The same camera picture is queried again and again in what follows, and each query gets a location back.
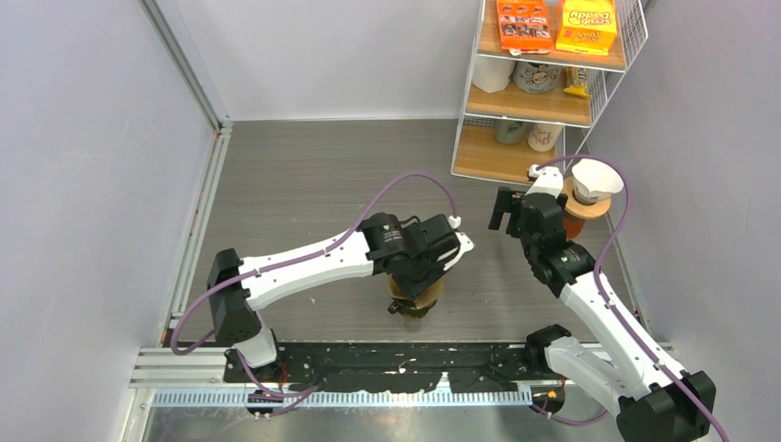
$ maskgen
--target paper towel roll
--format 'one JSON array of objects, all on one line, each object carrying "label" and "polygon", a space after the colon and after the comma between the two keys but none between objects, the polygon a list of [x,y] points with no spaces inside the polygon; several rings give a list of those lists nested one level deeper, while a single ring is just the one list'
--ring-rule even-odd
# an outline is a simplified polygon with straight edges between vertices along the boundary
[{"label": "paper towel roll", "polygon": [[475,57],[472,84],[492,94],[510,83],[515,62],[503,58]]}]

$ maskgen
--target gray wall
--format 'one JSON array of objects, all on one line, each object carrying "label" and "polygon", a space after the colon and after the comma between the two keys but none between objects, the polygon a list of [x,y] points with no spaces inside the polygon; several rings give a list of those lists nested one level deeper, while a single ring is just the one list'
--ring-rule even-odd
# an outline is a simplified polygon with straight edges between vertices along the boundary
[{"label": "gray wall", "polygon": [[165,0],[231,119],[457,118],[479,0]]},{"label": "gray wall", "polygon": [[620,241],[649,326],[716,381],[732,440],[778,439],[779,14],[774,2],[657,2],[589,141],[631,177]]},{"label": "gray wall", "polygon": [[105,441],[212,140],[134,1],[3,2],[0,428]]}]

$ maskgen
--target orange box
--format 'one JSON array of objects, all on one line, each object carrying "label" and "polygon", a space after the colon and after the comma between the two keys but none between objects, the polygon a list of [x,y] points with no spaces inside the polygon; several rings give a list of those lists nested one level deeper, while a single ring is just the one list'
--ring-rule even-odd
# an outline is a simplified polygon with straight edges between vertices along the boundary
[{"label": "orange box", "polygon": [[558,7],[558,51],[607,56],[618,33],[613,0],[562,0]]},{"label": "orange box", "polygon": [[543,0],[498,0],[496,13],[503,50],[548,53],[554,47]]}]

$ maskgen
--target yellow snack box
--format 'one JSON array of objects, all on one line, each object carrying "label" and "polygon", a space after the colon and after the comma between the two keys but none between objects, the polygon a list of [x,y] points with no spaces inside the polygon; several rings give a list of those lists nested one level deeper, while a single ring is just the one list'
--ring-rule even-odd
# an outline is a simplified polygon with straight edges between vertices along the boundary
[{"label": "yellow snack box", "polygon": [[558,51],[607,56],[618,33],[612,0],[561,0]]}]

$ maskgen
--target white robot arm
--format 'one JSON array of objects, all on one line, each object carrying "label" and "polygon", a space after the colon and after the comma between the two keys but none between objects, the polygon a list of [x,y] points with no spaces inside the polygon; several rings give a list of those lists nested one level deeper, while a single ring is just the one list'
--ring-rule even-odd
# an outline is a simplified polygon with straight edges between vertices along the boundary
[{"label": "white robot arm", "polygon": [[[648,335],[600,274],[605,296],[594,278],[594,259],[567,240],[563,177],[554,167],[530,170],[536,181],[526,192],[499,188],[489,228],[498,230],[510,214],[507,233],[519,238],[531,270],[554,295],[586,323],[611,361],[586,349],[569,331],[552,325],[527,337],[525,359],[532,370],[553,371],[573,380],[616,418],[627,441],[691,441],[709,423],[672,380],[666,366],[713,410],[716,387],[705,372],[689,374]],[[637,343],[630,328],[657,363]]]},{"label": "white robot arm", "polygon": [[[424,316],[433,307],[417,307],[417,298],[452,268],[474,244],[456,230],[460,219],[416,216],[399,221],[378,213],[365,219],[338,247],[346,232],[298,249],[274,255],[240,259],[233,249],[219,252],[209,275],[209,287],[251,271],[257,275],[220,291],[210,299],[215,338],[223,346],[238,348],[250,367],[276,360],[276,342],[262,323],[260,311],[271,303],[317,285],[346,278],[386,273],[408,298],[405,311]],[[311,259],[298,261],[314,254]]]}]

